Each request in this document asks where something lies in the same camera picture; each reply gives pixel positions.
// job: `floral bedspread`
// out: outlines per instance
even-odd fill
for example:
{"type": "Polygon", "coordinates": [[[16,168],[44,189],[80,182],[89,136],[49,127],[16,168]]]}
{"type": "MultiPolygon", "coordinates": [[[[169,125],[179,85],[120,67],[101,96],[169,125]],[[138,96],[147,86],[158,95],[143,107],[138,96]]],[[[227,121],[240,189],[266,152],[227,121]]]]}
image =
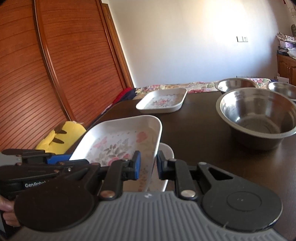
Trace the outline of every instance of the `floral bedspread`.
{"type": "MultiPolygon", "coordinates": [[[[270,79],[263,79],[263,78],[248,78],[256,82],[259,88],[265,88],[270,79]]],[[[214,82],[193,82],[193,83],[186,83],[186,84],[171,84],[171,85],[150,85],[142,88],[137,88],[136,94],[137,96],[134,99],[142,99],[146,94],[152,92],[154,90],[165,90],[165,89],[174,89],[174,88],[186,88],[188,93],[201,93],[201,92],[212,92],[217,91],[215,88],[214,82]]]]}

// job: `white plastic container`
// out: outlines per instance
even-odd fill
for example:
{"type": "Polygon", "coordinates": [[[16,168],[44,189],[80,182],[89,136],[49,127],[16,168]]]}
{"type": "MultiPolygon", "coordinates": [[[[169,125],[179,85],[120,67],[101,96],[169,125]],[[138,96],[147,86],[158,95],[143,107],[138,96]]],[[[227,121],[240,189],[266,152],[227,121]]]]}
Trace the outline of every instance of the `white plastic container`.
{"type": "Polygon", "coordinates": [[[143,114],[175,112],[181,108],[186,94],[185,88],[156,90],[148,93],[136,109],[143,114]]]}
{"type": "Polygon", "coordinates": [[[70,160],[86,159],[109,166],[113,161],[131,159],[141,152],[141,168],[137,181],[125,181],[125,191],[146,191],[151,181],[162,124],[152,115],[141,115],[102,122],[91,128],[82,138],[70,160]]]}
{"type": "MultiPolygon", "coordinates": [[[[165,144],[165,143],[159,143],[158,150],[163,151],[163,155],[166,159],[174,158],[174,152],[172,148],[165,144]]],[[[166,189],[166,186],[168,184],[167,180],[160,180],[158,177],[158,171],[157,171],[157,163],[155,160],[155,164],[153,167],[151,182],[148,187],[148,191],[160,191],[164,192],[166,189]]]]}

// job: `wooden sliding door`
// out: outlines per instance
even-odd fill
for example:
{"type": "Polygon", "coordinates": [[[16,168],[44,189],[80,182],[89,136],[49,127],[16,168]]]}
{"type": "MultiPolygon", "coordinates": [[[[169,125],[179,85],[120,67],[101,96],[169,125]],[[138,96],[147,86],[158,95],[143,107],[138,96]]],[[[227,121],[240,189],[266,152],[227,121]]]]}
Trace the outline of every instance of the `wooden sliding door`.
{"type": "Polygon", "coordinates": [[[109,8],[108,4],[106,4],[106,3],[101,3],[101,6],[102,6],[104,19],[105,19],[106,25],[107,25],[107,30],[108,30],[110,38],[111,38],[110,42],[111,42],[111,45],[114,48],[114,51],[116,53],[115,56],[119,62],[121,74],[122,74],[127,86],[133,88],[133,81],[131,79],[128,65],[127,65],[126,59],[124,57],[124,53],[123,53],[123,50],[122,50],[122,47],[121,47],[121,44],[119,41],[118,34],[116,32],[116,28],[115,28],[115,24],[112,19],[110,8],[109,8]]]}
{"type": "Polygon", "coordinates": [[[126,87],[96,0],[36,0],[41,42],[74,120],[88,126],[126,87]]]}
{"type": "Polygon", "coordinates": [[[59,123],[88,127],[126,87],[97,0],[0,5],[0,151],[33,148],[59,123]]]}
{"type": "Polygon", "coordinates": [[[48,78],[31,0],[0,6],[0,151],[32,148],[66,117],[48,78]]]}

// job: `dark wooden table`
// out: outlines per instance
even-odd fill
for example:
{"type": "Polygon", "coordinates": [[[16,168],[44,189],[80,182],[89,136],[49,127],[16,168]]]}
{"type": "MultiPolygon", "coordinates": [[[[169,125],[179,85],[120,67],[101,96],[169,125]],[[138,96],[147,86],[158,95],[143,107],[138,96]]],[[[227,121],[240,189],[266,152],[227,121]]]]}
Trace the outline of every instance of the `dark wooden table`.
{"type": "MultiPolygon", "coordinates": [[[[220,92],[188,94],[174,113],[155,114],[163,125],[161,142],[175,157],[190,165],[208,162],[249,181],[268,187],[283,201],[283,213],[275,230],[289,240],[296,237],[296,135],[272,151],[254,151],[235,142],[218,116],[215,104],[220,92]]],[[[96,123],[141,115],[139,100],[113,106],[96,123]]]]}

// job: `black clamp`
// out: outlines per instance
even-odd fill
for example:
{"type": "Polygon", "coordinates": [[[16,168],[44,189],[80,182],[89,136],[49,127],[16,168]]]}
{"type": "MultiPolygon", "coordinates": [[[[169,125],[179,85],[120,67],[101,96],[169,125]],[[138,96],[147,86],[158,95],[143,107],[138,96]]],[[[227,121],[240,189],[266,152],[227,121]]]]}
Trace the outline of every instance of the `black clamp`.
{"type": "MultiPolygon", "coordinates": [[[[71,172],[88,163],[87,160],[83,159],[59,162],[56,165],[17,163],[15,165],[1,166],[0,195],[8,200],[15,200],[17,195],[24,190],[46,183],[60,174],[71,172]]],[[[3,226],[0,233],[8,238],[17,232],[19,228],[7,225],[3,219],[3,213],[0,210],[0,222],[3,226]]]]}
{"type": "Polygon", "coordinates": [[[211,220],[226,229],[264,230],[282,212],[282,202],[273,191],[208,163],[191,167],[182,160],[166,160],[159,151],[157,168],[160,179],[175,181],[178,198],[196,201],[211,220]]]}
{"type": "Polygon", "coordinates": [[[1,153],[8,156],[20,157],[22,163],[28,164],[47,164],[47,160],[54,155],[53,153],[46,153],[44,150],[34,149],[5,149],[1,153]]]}
{"type": "Polygon", "coordinates": [[[123,181],[138,179],[140,159],[136,151],[131,160],[117,160],[109,167],[91,163],[30,188],[15,201],[17,219],[38,231],[73,227],[89,217],[100,201],[120,197],[123,181]]]}

